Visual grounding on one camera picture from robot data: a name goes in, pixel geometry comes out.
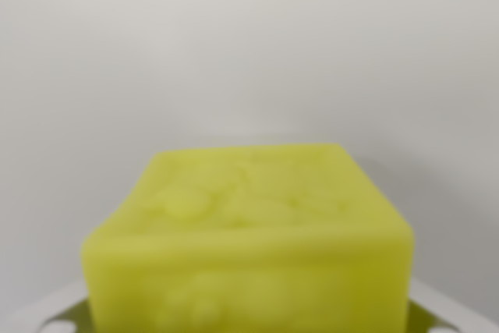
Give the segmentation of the gripper grey left finger with black pad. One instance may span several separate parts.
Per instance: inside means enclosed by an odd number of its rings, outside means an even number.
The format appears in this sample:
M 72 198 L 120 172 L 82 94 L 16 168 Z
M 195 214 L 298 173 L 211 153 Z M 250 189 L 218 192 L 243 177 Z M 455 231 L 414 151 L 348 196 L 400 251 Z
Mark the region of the gripper grey left finger with black pad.
M 10 316 L 11 332 L 93 332 L 83 280 L 29 304 Z

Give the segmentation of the gripper grey right finger with black pad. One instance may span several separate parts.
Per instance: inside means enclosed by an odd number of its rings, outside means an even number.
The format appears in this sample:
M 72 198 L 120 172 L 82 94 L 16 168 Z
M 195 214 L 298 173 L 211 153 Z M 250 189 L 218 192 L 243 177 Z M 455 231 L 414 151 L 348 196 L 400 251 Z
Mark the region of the gripper grey right finger with black pad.
M 498 323 L 413 278 L 406 332 L 491 333 Z

